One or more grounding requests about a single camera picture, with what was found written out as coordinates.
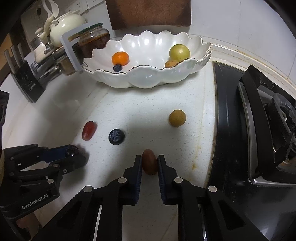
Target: bowl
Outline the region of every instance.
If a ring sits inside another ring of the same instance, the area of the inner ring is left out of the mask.
[[[172,68],[164,68],[170,48],[183,44],[190,50],[190,58]],[[94,49],[92,58],[83,59],[82,69],[95,80],[115,88],[152,88],[185,79],[202,69],[209,61],[211,43],[203,43],[200,36],[189,38],[185,32],[173,35],[165,30],[159,34],[144,31],[138,36],[126,34],[122,40],[109,40],[104,49]],[[129,55],[129,63],[120,72],[113,71],[112,56],[119,51]]]

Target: small orange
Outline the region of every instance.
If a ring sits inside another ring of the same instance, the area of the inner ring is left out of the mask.
[[[129,61],[129,56],[126,52],[117,52],[112,56],[112,63],[114,65],[121,64],[122,66],[126,65]]]

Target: glass jar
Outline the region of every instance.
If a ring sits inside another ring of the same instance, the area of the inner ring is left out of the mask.
[[[78,45],[81,53],[79,59],[92,58],[93,49],[105,48],[106,43],[110,40],[109,31],[103,28],[103,23],[85,28],[78,35],[80,36]]]

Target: black glass stovetop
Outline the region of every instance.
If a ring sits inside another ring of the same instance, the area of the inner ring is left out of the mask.
[[[217,130],[208,185],[236,202],[270,241],[296,240],[296,187],[255,186],[248,180],[247,125],[237,87],[244,72],[221,63],[214,63],[214,70]]]

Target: white countertop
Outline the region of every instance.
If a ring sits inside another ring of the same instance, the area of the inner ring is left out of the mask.
[[[89,154],[85,167],[63,176],[61,196],[35,212],[42,225],[84,186],[102,187],[122,176],[145,149],[152,149],[156,156],[164,154],[179,176],[205,185],[215,127],[210,62],[184,81],[152,89],[115,89],[84,73],[61,75],[48,84],[36,103],[24,99],[17,110],[10,106],[3,128],[4,148],[32,143],[52,148],[73,143]],[[175,109],[182,109],[187,116],[179,128],[168,122]],[[81,138],[87,121],[98,125],[90,141]],[[115,128],[126,134],[117,146],[108,141]],[[138,205],[123,207],[123,240],[177,240],[177,233],[177,207],[162,204],[158,176],[143,172]]]

